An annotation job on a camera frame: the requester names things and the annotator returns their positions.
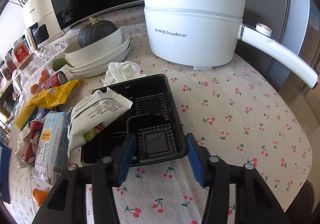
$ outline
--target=black plastic tray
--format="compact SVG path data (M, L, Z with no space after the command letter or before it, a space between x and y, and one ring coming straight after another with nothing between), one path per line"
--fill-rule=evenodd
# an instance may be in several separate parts
M185 135L164 74L146 76L108 87L130 99L133 105L82 147L83 165L93 164L102 157L110 156L115 147L122 145L127 133L133 133L137 137L132 166L165 162L185 156ZM107 87L99 90L106 92Z

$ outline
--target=stack of plates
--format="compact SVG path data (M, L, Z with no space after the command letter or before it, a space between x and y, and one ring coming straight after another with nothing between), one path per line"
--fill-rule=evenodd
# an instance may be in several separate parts
M72 67L69 64L69 71L79 78L90 78L106 72L108 70L109 63L122 62L129 53L131 49L129 35L124 34L123 39L124 41L119 47L92 62L78 67Z

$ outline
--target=metal screw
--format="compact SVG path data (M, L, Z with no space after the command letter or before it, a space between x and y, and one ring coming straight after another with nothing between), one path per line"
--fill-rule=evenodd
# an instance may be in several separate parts
M209 158L210 162L217 163L220 161L220 158L217 156L212 156Z
M113 161L113 159L109 156L103 157L102 158L102 162L103 163L111 163Z
M77 168L78 168L78 165L76 165L75 163L70 164L70 165L68 166L68 170L70 170L70 171L73 171L73 170L75 170L75 169L77 169Z
M250 163L246 163L246 164L244 165L244 167L247 168L248 170L254 169L254 166L253 166L252 164L250 164Z

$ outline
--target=white bowl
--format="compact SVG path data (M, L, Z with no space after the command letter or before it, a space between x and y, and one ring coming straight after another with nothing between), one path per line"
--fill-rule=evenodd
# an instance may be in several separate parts
M87 69L90 66L96 65L100 61L104 61L107 58L112 57L114 54L118 54L122 50L126 50L128 48L128 46L129 46L129 43L130 43L129 35L128 34L123 34L123 39L124 39L123 43L120 46L118 46L116 49L111 51L110 53L107 53L104 56L99 57L98 59L96 59L94 61L91 61L89 63L86 63L86 64L84 64L82 66L78 66L78 67L69 66L69 70L76 72L76 71L79 71L79 70Z
M99 59L99 62L92 65L92 66L89 66L87 68L84 68L84 69L81 69L81 70L74 70L73 67L71 67L70 65L68 65L68 68L69 68L69 71L72 72L72 73L82 73L82 72L87 72L87 71L91 71L93 69L96 69L104 64L106 64L107 62L109 61L112 61L114 60L115 58L117 58L118 56L120 56L121 54L123 54L127 49L128 49L128 46L129 46L130 42L128 42L124 48L122 50L120 50L119 52L117 52L116 54L112 55L111 57L108 57L104 60L101 60Z
M109 63L111 63L111 62L122 62L126 58L126 56L128 55L130 50L131 50L131 45L129 45L128 49L123 54L121 54L120 56L118 56L114 60L109 61L106 64L104 64L104 65L102 65L102 66L100 66L100 67L98 67L96 69L93 69L93 70L90 70L90 71L87 71L87 72L83 72L83 73L74 73L74 72L71 72L71 71L70 71L70 73L73 74L77 78L90 78L90 77L94 77L94 76L100 75L102 73L105 73L109 69Z
M119 47L122 43L122 32L119 26L118 29L112 34L96 41L84 48L79 46L78 41L72 42L65 50L64 53L68 62L73 67L82 66L96 59L103 57L105 54L110 53L112 50Z

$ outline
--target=white tissue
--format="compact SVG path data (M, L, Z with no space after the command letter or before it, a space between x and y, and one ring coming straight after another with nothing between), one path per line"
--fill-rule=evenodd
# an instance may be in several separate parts
M106 77L102 81L103 86L105 87L113 83L124 82L145 76L146 74L140 73L140 67L134 62L111 62L109 63L109 70L106 72Z

